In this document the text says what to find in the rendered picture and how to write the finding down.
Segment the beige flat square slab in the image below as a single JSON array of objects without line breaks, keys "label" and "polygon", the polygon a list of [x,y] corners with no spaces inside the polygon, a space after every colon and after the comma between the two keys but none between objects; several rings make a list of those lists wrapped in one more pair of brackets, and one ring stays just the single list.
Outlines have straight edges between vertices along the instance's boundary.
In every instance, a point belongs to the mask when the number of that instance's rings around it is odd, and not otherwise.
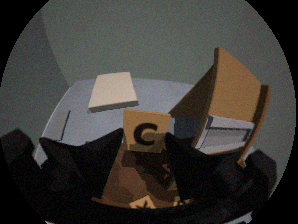
[{"label": "beige flat square slab", "polygon": [[90,113],[137,107],[137,103],[130,72],[97,75],[89,99]]}]

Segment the brown tile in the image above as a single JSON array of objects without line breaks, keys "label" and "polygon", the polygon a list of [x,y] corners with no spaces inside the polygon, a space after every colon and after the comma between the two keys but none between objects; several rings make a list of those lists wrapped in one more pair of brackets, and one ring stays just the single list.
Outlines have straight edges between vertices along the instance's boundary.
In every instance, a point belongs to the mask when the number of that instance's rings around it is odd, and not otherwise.
[{"label": "brown tile", "polygon": [[138,198],[136,201],[130,201],[130,205],[132,205],[132,209],[154,209],[156,205],[153,205],[152,200],[150,200],[150,196],[142,196]]}]

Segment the tan cardboard-coloured slanted board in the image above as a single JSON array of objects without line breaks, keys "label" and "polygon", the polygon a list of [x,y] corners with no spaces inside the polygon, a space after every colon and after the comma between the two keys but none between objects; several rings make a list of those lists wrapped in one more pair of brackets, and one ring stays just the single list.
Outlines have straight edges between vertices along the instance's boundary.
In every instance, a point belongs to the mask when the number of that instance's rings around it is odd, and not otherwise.
[{"label": "tan cardboard-coloured slanted board", "polygon": [[213,63],[168,115],[201,119],[192,147],[209,156],[241,152],[239,164],[262,127],[271,88],[259,84],[220,45],[214,48]]}]

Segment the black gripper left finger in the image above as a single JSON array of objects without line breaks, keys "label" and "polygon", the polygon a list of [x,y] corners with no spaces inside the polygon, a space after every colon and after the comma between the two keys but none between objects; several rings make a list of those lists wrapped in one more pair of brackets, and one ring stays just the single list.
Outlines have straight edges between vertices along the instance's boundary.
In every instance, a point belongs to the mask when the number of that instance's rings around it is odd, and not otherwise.
[{"label": "black gripper left finger", "polygon": [[51,137],[40,139],[40,145],[48,159],[51,157],[56,163],[71,168],[77,173],[86,188],[93,193],[92,197],[101,198],[122,139],[124,139],[124,129],[118,128],[116,131],[109,132],[108,135],[82,144],[80,147],[61,144],[59,141],[56,143]]}]

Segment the grey flat plate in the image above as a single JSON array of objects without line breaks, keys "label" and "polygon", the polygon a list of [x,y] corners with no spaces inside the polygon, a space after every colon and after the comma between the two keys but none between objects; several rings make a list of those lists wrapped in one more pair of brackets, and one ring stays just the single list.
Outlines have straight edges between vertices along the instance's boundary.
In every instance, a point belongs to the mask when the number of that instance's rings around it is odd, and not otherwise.
[{"label": "grey flat plate", "polygon": [[51,132],[51,139],[52,140],[63,140],[63,135],[65,131],[65,124],[67,124],[68,116],[71,111],[64,111],[57,113],[57,119],[55,125],[53,125],[53,129]]}]

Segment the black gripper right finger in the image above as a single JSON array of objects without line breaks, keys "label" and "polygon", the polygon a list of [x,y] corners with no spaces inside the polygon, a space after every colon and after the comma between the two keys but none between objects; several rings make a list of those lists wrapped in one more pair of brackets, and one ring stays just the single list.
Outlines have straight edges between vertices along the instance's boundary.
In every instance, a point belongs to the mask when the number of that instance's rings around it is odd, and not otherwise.
[{"label": "black gripper right finger", "polygon": [[188,145],[185,141],[166,132],[165,136],[166,152],[170,157],[174,179],[180,201],[188,201],[193,198],[194,192],[200,189],[202,184],[212,179],[217,169],[237,163],[241,152],[223,153],[223,155],[206,155],[198,149]]}]

